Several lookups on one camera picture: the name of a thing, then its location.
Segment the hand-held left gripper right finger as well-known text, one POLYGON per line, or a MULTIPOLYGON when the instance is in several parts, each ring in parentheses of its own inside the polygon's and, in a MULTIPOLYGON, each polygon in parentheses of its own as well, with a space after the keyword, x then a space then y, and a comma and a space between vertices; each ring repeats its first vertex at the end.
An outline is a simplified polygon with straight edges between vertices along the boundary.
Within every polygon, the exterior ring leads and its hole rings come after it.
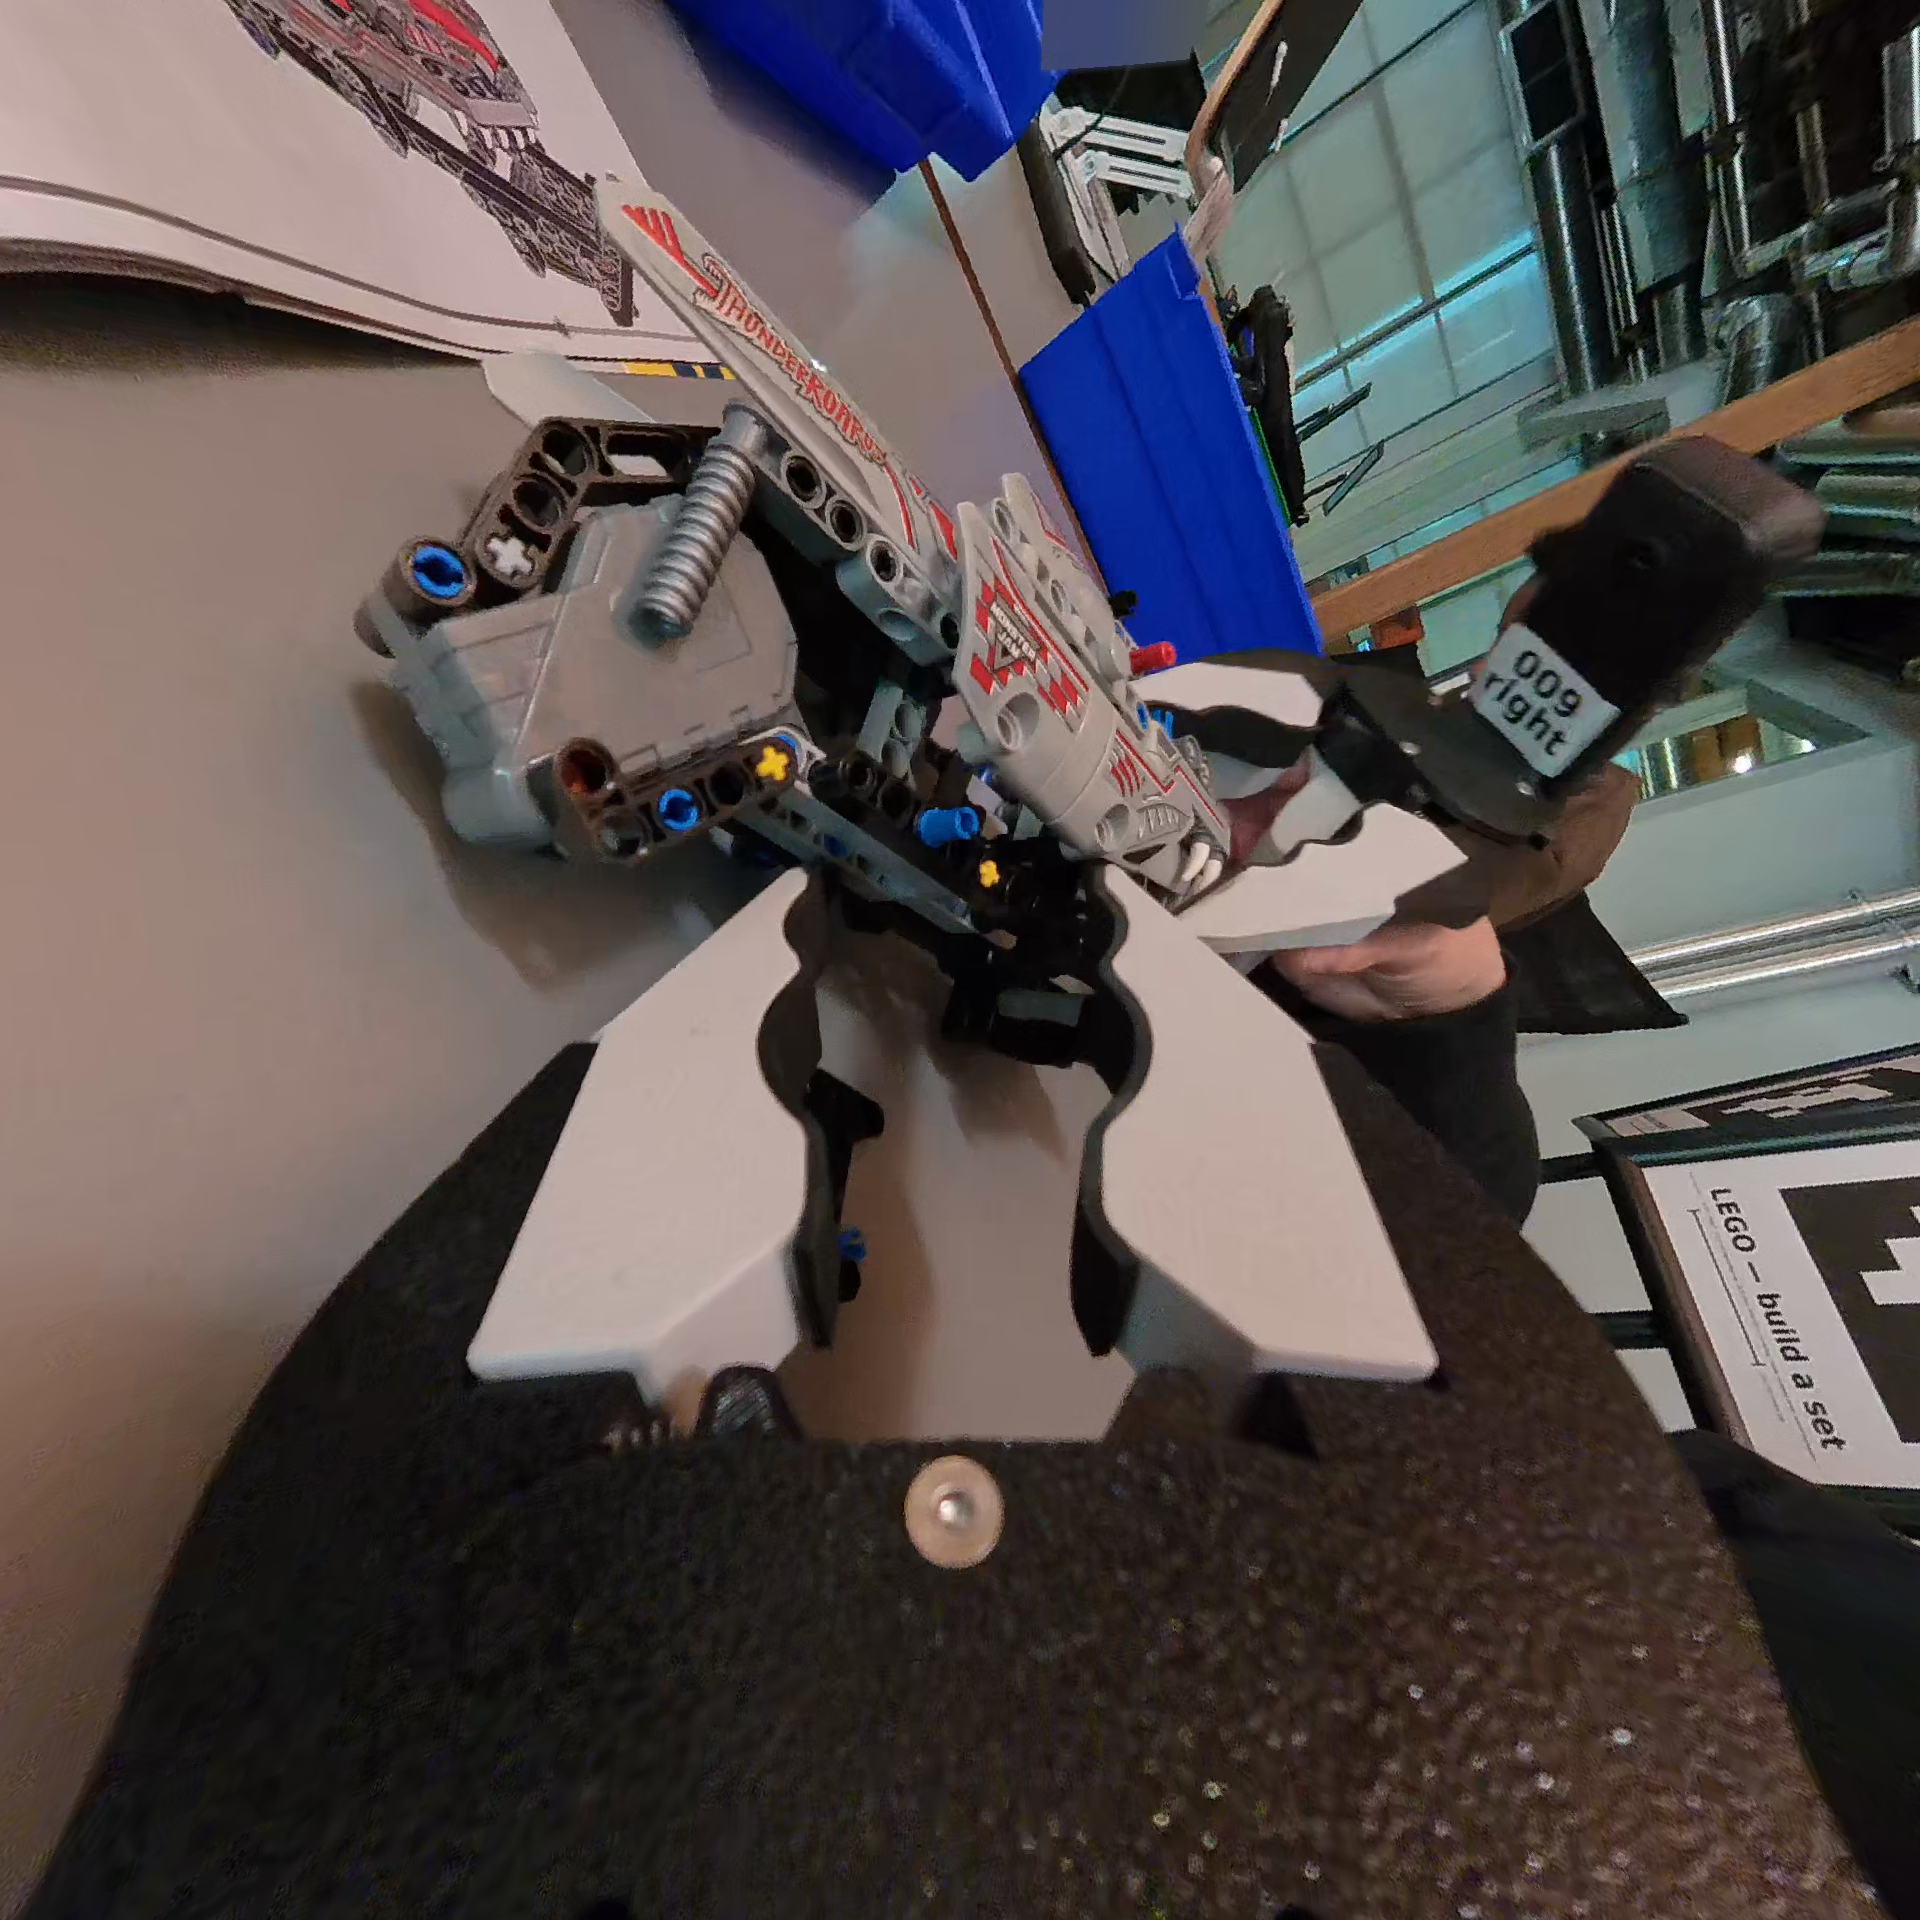
POLYGON ((1427 1380, 1433 1341, 1306 1031, 1095 869, 1095 1072, 1070 1255, 1094 1356, 1212 1380, 1427 1380))

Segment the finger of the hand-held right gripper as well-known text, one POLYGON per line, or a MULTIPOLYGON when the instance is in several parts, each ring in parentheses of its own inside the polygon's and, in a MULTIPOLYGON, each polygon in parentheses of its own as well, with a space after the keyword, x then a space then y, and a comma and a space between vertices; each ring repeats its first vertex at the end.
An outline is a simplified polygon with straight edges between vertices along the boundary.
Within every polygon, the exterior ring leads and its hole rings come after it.
POLYGON ((1170 716, 1176 737, 1208 761, 1255 769, 1288 769, 1308 755, 1330 689, 1320 662, 1296 671, 1241 655, 1177 662, 1136 681, 1144 707, 1170 716))
POLYGON ((1271 769, 1210 752, 1232 823, 1271 813, 1231 873, 1196 902, 1196 934, 1226 955, 1352 945, 1388 925, 1466 928, 1473 870, 1431 820, 1363 801, 1320 752, 1271 769))

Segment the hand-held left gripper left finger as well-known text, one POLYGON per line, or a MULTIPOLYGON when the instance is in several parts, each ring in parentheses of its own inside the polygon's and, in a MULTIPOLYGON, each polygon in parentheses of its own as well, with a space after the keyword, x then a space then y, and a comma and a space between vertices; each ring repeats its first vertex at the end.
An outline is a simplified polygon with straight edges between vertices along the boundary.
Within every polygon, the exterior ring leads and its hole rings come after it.
POLYGON ((825 877, 782 873, 602 1033, 472 1337, 484 1383, 631 1375, 650 1398, 832 1341, 825 877))

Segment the grey red brick model car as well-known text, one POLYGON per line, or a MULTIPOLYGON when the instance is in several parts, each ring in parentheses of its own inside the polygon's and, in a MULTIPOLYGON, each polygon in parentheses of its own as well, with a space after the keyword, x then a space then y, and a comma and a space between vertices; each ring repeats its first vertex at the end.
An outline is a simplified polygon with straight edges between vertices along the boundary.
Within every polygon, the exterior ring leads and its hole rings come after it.
POLYGON ((1183 912, 1232 827, 1150 709, 1169 649, 1022 473, 946 508, 722 251, 640 179, 595 185, 616 261, 736 375, 722 423, 540 419, 452 539, 404 543, 356 612, 466 843, 639 869, 735 831, 800 869, 771 944, 819 1054, 835 905, 918 924, 1002 992, 1142 1008, 1232 981, 1183 912))

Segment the person's right forearm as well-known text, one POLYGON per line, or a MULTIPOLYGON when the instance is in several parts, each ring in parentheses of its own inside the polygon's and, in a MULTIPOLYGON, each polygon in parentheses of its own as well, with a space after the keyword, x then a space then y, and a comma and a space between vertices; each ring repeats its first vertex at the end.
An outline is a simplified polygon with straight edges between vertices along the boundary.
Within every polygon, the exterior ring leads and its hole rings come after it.
POLYGON ((1521 1038, 1611 1038, 1687 1023, 1633 966, 1587 892, 1498 929, 1507 981, 1468 1012, 1354 1023, 1313 1008, 1263 963, 1255 984, 1318 1039, 1350 1052, 1480 1189, 1522 1222, 1543 1151, 1521 1084, 1521 1038))

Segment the grey desk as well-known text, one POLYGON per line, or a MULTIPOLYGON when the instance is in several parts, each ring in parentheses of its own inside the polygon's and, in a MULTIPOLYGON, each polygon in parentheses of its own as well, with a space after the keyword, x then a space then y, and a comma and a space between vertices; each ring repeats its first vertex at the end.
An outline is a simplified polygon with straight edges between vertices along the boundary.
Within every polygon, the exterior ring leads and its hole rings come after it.
MULTIPOLYGON (((945 500, 1024 470, 1074 309, 1020 163, 874 171, 662 4, 555 4, 650 176, 945 500)), ((751 893, 446 831, 352 608, 521 423, 479 365, 151 280, 4 285, 4 1916, 39 1881, 209 1476, 393 1221, 751 893)), ((887 1127, 870 1277, 785 1369, 812 1433, 1098 1436, 1072 1324, 1089 1072, 940 1041, 849 940, 828 1063, 887 1127)))

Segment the person's right hand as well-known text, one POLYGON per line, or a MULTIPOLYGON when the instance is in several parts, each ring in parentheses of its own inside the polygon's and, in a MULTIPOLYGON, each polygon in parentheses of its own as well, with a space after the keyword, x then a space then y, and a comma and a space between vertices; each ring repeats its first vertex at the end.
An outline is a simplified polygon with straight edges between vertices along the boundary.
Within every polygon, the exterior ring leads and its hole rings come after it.
POLYGON ((1356 944, 1279 950, 1267 968, 1320 1012, 1354 1023, 1452 1016, 1498 997, 1507 981, 1489 918, 1388 924, 1356 944))

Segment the blue plastic bin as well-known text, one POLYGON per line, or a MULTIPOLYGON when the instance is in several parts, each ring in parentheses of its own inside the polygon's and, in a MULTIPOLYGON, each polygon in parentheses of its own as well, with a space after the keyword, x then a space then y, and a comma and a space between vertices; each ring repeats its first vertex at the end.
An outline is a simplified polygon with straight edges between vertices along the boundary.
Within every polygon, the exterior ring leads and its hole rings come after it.
POLYGON ((1274 475, 1180 231, 1020 367, 1134 644, 1324 653, 1274 475))
POLYGON ((945 159, 976 180, 1032 127, 1060 72, 1038 3, 679 3, 832 133, 894 174, 945 159))

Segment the black equipment pile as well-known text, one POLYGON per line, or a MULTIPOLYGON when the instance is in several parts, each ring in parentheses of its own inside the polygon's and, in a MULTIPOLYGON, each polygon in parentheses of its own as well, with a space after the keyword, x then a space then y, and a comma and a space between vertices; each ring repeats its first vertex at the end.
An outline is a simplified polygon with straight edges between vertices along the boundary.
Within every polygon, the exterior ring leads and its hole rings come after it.
POLYGON ((1267 460, 1288 526, 1306 523, 1306 456, 1292 405, 1292 313, 1271 283, 1249 300, 1224 295, 1220 324, 1241 405, 1267 460))

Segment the grey metal pipes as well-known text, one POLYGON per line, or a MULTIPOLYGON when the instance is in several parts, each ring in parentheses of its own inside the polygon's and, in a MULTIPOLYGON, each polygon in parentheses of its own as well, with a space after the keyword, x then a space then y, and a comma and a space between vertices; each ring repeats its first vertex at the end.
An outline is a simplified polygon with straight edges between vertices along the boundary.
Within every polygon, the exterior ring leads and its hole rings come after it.
POLYGON ((1854 976, 1914 983, 1918 888, 1650 944, 1627 959, 1672 1005, 1826 988, 1854 976))

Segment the silver ventilation ducts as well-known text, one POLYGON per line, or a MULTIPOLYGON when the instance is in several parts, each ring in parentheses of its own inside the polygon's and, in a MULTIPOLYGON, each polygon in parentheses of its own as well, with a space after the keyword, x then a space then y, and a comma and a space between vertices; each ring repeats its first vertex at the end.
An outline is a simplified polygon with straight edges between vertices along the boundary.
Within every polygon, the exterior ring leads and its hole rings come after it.
POLYGON ((1916 318, 1916 3, 1498 4, 1582 464, 1916 318))

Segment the black framed printed sign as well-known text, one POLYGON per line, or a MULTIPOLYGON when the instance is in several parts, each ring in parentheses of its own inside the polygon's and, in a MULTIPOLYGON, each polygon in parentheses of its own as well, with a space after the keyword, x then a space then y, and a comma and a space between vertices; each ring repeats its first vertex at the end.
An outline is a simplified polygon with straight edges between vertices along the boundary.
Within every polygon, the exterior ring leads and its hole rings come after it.
POLYGON ((1600 1180, 1697 1428, 1918 1540, 1918 1048, 1582 1115, 1545 1184, 1600 1180))

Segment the white metal stand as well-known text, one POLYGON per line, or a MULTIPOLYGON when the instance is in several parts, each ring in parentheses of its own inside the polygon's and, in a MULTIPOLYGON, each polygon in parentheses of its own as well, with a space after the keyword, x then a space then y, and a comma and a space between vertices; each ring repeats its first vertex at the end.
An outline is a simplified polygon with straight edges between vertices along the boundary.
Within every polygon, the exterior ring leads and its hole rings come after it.
POLYGON ((1038 115, 1047 159, 1066 185, 1120 185, 1196 208, 1204 187, 1187 163, 1188 134, 1119 112, 1047 102, 1038 115))

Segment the dark board wooden edge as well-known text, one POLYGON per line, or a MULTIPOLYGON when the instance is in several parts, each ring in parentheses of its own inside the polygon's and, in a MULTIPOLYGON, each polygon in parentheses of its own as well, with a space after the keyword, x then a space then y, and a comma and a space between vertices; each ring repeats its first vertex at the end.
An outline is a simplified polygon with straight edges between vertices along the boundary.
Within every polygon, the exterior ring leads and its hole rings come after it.
POLYGON ((1228 179, 1244 191, 1358 13, 1358 3, 1235 4, 1240 30, 1210 69, 1185 144, 1198 200, 1228 179))

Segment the open instruction booklet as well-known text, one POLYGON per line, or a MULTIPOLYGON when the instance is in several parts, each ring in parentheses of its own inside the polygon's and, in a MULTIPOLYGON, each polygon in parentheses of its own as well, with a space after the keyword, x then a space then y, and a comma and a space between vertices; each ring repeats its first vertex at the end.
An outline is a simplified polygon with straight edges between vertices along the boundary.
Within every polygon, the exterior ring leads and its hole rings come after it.
POLYGON ((636 174, 551 4, 2 4, 7 276, 714 367, 600 224, 598 185, 636 174))

